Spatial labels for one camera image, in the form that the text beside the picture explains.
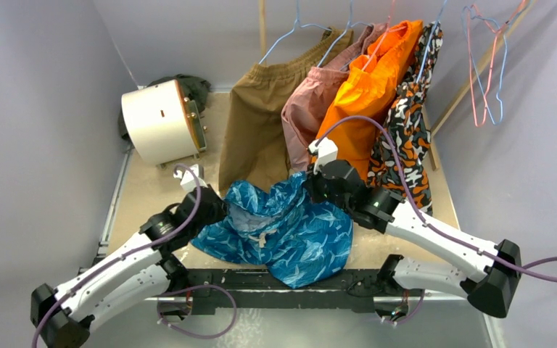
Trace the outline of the pink shorts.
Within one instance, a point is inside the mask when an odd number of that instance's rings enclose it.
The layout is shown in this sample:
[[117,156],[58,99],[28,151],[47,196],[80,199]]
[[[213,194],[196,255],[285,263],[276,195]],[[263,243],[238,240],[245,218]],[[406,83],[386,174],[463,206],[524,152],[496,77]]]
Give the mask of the pink shorts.
[[281,111],[290,169],[303,171],[310,164],[308,146],[316,138],[339,87],[349,75],[344,67],[366,51],[387,29],[386,24],[366,26],[358,39],[321,67],[310,68]]

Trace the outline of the camouflage patterned shorts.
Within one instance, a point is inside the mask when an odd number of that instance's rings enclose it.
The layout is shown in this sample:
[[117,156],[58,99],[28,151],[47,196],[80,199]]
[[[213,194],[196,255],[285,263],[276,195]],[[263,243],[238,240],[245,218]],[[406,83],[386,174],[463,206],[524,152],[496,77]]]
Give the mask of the camouflage patterned shorts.
[[395,145],[400,164],[396,164],[383,133],[376,137],[368,164],[368,184],[381,186],[405,196],[405,188],[398,172],[398,168],[401,167],[416,206],[428,215],[433,214],[433,204],[429,178],[424,169],[424,158],[431,148],[432,136],[424,121],[423,106],[443,44],[440,24],[432,34],[431,51],[424,74],[419,83],[416,83],[415,79],[433,24],[434,22],[431,22],[423,27],[412,53],[412,62],[403,79],[397,84],[395,100],[384,118],[384,129]]

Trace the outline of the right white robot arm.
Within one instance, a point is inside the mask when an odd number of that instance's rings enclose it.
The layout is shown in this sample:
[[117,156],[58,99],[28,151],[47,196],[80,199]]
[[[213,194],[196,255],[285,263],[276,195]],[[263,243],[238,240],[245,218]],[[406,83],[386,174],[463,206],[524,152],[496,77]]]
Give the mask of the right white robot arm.
[[348,161],[308,166],[305,188],[315,203],[328,202],[362,228],[415,244],[442,259],[425,263],[391,254],[378,273],[388,295],[402,289],[426,289],[464,298],[494,318],[506,318],[521,280],[520,247],[471,236],[425,216],[395,192],[367,186]]

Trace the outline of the orange shorts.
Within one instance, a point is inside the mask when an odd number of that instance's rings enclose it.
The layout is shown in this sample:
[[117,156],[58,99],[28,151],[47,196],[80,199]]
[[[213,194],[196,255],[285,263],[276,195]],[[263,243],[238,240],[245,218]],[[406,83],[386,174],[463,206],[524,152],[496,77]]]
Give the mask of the orange shorts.
[[[400,31],[389,33],[381,45],[377,57],[366,72],[361,68],[368,55],[379,42],[376,39],[366,51],[351,61],[347,80],[339,87],[321,123],[317,138],[340,120],[360,115],[383,123],[387,111],[395,99],[397,84],[403,79],[412,62],[412,53],[423,30],[421,20],[402,21]],[[347,160],[365,180],[371,150],[378,135],[377,128],[365,120],[350,120],[335,128],[328,138],[338,147],[337,158]]]

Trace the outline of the wooden rack pole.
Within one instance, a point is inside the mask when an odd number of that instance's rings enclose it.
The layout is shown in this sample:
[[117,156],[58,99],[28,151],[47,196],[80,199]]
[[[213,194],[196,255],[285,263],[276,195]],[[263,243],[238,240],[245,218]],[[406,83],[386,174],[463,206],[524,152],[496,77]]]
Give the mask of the wooden rack pole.
[[267,52],[267,25],[266,25],[266,0],[258,0],[258,25],[260,39],[260,56],[264,57]]

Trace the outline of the white cylindrical drum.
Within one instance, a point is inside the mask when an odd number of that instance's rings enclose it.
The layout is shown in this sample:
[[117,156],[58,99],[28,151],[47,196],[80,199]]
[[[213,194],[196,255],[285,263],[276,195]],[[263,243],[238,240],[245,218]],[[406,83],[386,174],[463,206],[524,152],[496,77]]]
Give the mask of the white cylindrical drum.
[[149,165],[197,156],[207,149],[201,112],[175,79],[121,97],[134,148]]

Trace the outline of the blue patterned shorts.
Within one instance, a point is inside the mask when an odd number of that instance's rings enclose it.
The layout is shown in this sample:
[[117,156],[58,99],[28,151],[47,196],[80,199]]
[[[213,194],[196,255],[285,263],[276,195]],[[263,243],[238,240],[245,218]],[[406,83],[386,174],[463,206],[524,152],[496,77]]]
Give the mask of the blue patterned shorts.
[[219,260],[264,265],[292,289],[329,278],[347,264],[352,219],[329,202],[315,203],[304,172],[265,192],[248,181],[227,190],[227,216],[205,226],[191,245]]

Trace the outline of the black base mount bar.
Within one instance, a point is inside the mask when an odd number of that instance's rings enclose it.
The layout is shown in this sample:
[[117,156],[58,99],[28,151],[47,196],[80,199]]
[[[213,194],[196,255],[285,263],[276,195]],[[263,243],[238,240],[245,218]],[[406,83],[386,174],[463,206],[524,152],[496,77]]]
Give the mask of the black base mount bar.
[[405,290],[383,283],[377,269],[345,269],[312,285],[291,289],[266,269],[190,269],[190,286],[225,289],[239,309],[352,310],[391,312],[409,297],[418,301],[422,290]]

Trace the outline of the brown shorts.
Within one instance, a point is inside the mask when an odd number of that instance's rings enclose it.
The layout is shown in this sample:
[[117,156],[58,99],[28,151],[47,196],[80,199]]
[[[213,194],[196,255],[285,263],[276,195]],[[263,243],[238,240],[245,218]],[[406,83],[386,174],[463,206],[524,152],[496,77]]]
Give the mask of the brown shorts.
[[[289,177],[281,111],[296,87],[316,66],[331,43],[342,33],[325,31],[320,41],[284,63],[255,64],[230,91],[218,189],[222,195],[237,181],[247,181],[264,191]],[[353,32],[339,41],[325,62],[353,43]]]

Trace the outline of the aluminium frame rail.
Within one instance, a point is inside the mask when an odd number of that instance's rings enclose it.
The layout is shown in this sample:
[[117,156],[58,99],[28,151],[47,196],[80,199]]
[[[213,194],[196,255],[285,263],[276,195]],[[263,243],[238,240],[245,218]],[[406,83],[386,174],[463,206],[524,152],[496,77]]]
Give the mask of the aluminium frame rail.
[[[103,233],[109,251],[119,247],[150,213],[183,193],[167,169],[145,165],[133,150],[125,156],[110,203]],[[441,169],[431,174],[432,191],[439,195],[435,212],[441,220],[458,226],[455,210]],[[357,229],[348,268],[371,268],[390,252],[420,260],[436,260],[406,242]],[[427,292],[419,311],[404,325],[392,327],[374,314],[339,309],[245,309],[240,300],[235,326],[216,339],[195,339],[157,324],[152,300],[117,315],[83,347],[506,347],[496,319],[477,312],[466,300]],[[220,331],[231,319],[231,309],[216,315],[185,319],[183,328],[196,333]]]

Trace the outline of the dark green cloth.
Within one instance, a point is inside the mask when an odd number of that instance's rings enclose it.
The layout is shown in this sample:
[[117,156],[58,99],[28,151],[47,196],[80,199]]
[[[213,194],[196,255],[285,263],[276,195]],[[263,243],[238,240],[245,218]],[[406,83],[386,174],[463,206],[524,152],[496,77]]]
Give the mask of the dark green cloth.
[[[154,80],[142,88],[156,86],[171,80],[175,80],[178,82],[181,90],[184,93],[184,96],[187,97],[189,100],[195,102],[199,112],[203,112],[205,110],[212,85],[208,80],[205,80],[204,78],[194,75],[177,74],[173,76],[165,76],[158,80]],[[125,141],[131,140],[125,125],[122,105],[117,116],[117,129],[121,139]]]

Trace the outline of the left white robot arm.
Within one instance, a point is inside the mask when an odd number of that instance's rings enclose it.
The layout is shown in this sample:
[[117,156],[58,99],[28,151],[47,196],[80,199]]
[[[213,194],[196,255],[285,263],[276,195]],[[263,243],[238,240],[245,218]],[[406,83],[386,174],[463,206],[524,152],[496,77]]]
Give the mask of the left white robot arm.
[[32,347],[81,347],[114,315],[154,296],[177,297],[203,288],[192,283],[174,251],[207,225],[222,221],[227,204],[209,186],[152,215],[116,252],[73,279],[31,294]]

